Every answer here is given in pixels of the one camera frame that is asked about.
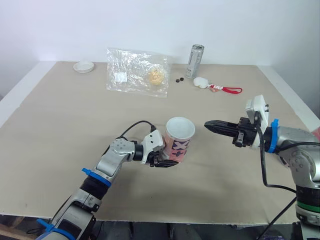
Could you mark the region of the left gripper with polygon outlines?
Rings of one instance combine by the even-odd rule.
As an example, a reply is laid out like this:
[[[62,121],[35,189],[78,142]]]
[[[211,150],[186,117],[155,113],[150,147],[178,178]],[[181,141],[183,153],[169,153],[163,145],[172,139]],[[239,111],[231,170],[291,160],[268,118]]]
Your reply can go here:
[[[152,151],[148,154],[146,163],[150,167],[169,168],[177,165],[179,162],[175,160],[162,160],[160,151]]]

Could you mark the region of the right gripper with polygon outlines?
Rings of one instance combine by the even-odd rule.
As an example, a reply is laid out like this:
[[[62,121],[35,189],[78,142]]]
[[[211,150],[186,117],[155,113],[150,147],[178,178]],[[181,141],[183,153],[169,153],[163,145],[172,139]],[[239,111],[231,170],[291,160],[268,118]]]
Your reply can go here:
[[[232,143],[239,148],[252,147],[258,133],[256,126],[248,118],[241,117],[236,129]]]

